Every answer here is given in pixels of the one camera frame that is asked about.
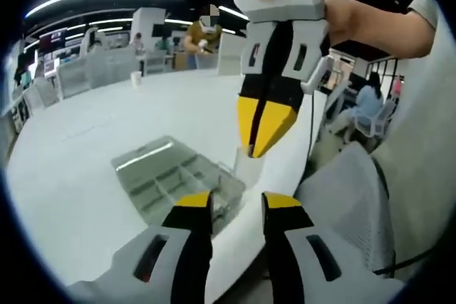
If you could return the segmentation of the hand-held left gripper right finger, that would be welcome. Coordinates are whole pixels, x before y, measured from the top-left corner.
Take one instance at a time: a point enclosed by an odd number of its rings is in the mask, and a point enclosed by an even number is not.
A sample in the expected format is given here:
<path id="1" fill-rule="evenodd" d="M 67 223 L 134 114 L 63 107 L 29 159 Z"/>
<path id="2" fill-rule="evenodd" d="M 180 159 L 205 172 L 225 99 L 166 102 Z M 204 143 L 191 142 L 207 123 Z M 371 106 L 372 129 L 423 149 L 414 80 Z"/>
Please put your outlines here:
<path id="1" fill-rule="evenodd" d="M 391 303 L 401 281 L 368 270 L 361 251 L 312 225 L 301 203 L 263 192 L 264 250 L 275 303 Z"/>

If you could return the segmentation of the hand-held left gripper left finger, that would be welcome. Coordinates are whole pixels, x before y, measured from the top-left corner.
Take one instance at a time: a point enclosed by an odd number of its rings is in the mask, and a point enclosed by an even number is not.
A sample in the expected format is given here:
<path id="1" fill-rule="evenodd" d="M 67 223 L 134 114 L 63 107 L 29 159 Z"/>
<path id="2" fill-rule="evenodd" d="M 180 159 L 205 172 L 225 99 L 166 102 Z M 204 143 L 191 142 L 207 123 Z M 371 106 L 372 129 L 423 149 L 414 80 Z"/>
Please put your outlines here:
<path id="1" fill-rule="evenodd" d="M 211 190 L 185 195 L 163 223 L 113 255 L 94 281 L 67 287 L 74 303 L 203 303 L 212 259 Z"/>

